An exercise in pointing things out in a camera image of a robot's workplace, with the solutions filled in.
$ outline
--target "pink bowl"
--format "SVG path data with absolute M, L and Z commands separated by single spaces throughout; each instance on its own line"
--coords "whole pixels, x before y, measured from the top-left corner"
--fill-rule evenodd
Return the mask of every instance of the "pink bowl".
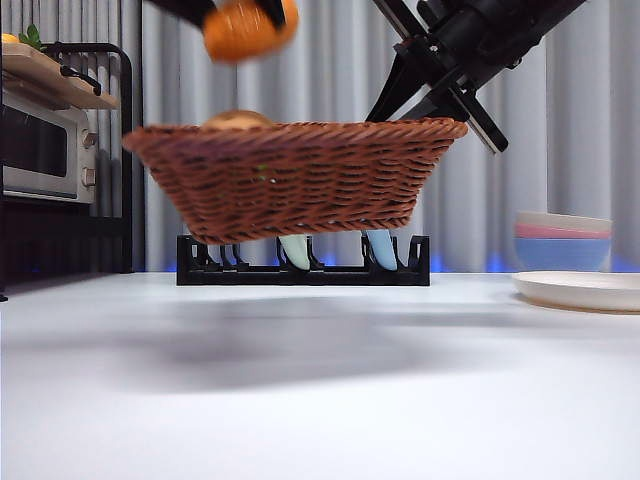
M 611 231 L 591 232 L 587 230 L 574 230 L 569 228 L 543 227 L 527 223 L 516 223 L 515 230 L 516 237 L 518 238 L 611 238 Z

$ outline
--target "oven knob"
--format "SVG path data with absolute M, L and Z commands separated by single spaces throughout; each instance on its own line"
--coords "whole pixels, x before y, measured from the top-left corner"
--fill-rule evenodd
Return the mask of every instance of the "oven knob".
M 95 168 L 83 168 L 82 169 L 82 184 L 85 187 L 96 186 L 96 169 Z
M 84 136 L 84 140 L 82 141 L 82 145 L 84 145 L 84 148 L 91 148 L 96 143 L 98 143 L 98 134 L 97 133 L 92 133 L 92 132 L 88 132 Z

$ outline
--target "brown wicker basket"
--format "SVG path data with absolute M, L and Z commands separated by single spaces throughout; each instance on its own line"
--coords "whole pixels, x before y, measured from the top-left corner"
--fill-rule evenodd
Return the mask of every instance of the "brown wicker basket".
M 451 119 L 139 128 L 124 145 L 208 244 L 406 225 L 465 124 Z

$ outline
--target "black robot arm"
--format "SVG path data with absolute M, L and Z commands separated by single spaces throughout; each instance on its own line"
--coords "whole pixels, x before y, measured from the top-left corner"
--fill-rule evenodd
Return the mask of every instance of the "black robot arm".
M 384 121 L 421 88 L 427 96 L 404 118 L 452 117 L 469 122 L 494 152 L 508 142 L 476 99 L 476 92 L 586 0 L 373 0 L 402 38 L 394 65 L 368 120 Z

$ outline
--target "orange fruit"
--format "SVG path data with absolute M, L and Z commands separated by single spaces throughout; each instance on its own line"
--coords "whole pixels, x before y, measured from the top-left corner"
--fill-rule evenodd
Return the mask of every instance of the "orange fruit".
M 280 30 L 253 0 L 229 0 L 204 21 L 204 43 L 214 61 L 238 63 L 279 50 L 298 29 L 295 0 L 282 0 L 286 25 Z
M 4 43 L 20 43 L 20 40 L 15 35 L 11 35 L 10 33 L 2 34 L 2 41 Z

